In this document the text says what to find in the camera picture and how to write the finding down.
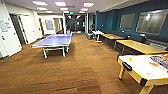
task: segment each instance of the blue table top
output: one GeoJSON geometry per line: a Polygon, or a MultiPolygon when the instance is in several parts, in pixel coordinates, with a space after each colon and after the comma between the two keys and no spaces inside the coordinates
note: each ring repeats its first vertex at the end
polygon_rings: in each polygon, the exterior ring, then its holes
{"type": "Polygon", "coordinates": [[[70,34],[53,34],[47,38],[33,44],[32,46],[57,46],[70,44],[71,35],[70,34]]]}

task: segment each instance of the wooden floor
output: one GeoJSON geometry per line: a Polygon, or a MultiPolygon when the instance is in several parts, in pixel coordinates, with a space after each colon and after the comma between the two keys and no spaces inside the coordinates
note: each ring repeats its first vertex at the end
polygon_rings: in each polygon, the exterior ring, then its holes
{"type": "MultiPolygon", "coordinates": [[[[127,73],[120,81],[117,52],[109,46],[73,34],[69,53],[23,45],[21,52],[0,60],[0,94],[138,94],[142,88],[127,73]]],[[[155,86],[150,94],[168,94],[155,86]]]]}

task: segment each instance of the table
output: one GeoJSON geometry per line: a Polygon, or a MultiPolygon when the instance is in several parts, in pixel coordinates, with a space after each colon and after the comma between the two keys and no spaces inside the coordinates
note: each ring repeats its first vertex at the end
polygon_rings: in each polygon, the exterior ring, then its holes
{"type": "Polygon", "coordinates": [[[111,39],[111,40],[114,40],[114,49],[116,47],[116,40],[119,40],[119,39],[124,39],[123,37],[120,37],[120,36],[117,36],[117,35],[113,35],[113,34],[101,34],[102,36],[106,37],[105,39],[105,43],[107,41],[107,39],[111,39]]]}
{"type": "Polygon", "coordinates": [[[101,34],[104,34],[104,33],[99,31],[99,30],[98,31],[92,31],[92,32],[95,36],[97,35],[97,40],[95,42],[102,42],[102,41],[99,41],[99,37],[100,37],[101,34]]]}
{"type": "Polygon", "coordinates": [[[165,50],[161,50],[134,40],[117,40],[117,42],[123,44],[124,46],[128,46],[136,51],[144,53],[146,55],[167,53],[167,51],[165,50]]]}
{"type": "Polygon", "coordinates": [[[160,55],[126,55],[118,58],[118,63],[121,65],[119,79],[123,79],[126,70],[130,76],[143,86],[139,94],[149,94],[155,85],[168,84],[167,69],[161,65],[158,67],[151,65],[149,62],[155,63],[150,58],[151,56],[160,55]]]}
{"type": "Polygon", "coordinates": [[[32,45],[32,48],[43,48],[44,57],[47,58],[47,52],[49,50],[59,50],[62,49],[63,57],[65,57],[65,48],[68,52],[69,45],[71,42],[70,34],[53,34],[45,39],[32,45]]]}

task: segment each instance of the ping pong table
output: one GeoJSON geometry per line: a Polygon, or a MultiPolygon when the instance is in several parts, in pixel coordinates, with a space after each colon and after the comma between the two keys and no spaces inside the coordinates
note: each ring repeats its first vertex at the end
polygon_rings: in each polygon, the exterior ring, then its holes
{"type": "Polygon", "coordinates": [[[47,58],[49,50],[62,49],[65,57],[65,49],[68,52],[71,42],[71,34],[53,34],[32,45],[32,48],[43,48],[44,57],[47,58]]]}

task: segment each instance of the blue wall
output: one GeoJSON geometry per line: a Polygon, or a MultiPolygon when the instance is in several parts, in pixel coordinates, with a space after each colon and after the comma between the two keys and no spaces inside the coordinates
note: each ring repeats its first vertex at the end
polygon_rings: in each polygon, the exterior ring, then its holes
{"type": "MultiPolygon", "coordinates": [[[[110,10],[104,13],[99,12],[98,14],[96,13],[96,16],[97,15],[99,16],[99,14],[101,14],[97,19],[99,22],[97,29],[101,28],[100,24],[105,23],[105,22],[101,22],[101,20],[106,18],[107,19],[106,28],[104,27],[102,31],[107,29],[107,30],[114,30],[114,31],[121,32],[122,30],[120,30],[119,27],[120,27],[120,21],[121,21],[122,15],[135,14],[132,30],[125,31],[125,33],[140,36],[139,35],[140,33],[136,32],[136,26],[138,23],[140,13],[154,11],[154,10],[161,10],[161,9],[168,9],[168,0],[150,0],[150,1],[136,4],[120,10],[110,10]]],[[[162,27],[162,30],[159,36],[168,38],[168,17],[164,22],[164,25],[162,27]]]]}
{"type": "Polygon", "coordinates": [[[107,13],[97,11],[95,17],[95,30],[104,31],[106,29],[107,24],[106,21],[107,21],[107,13]]]}

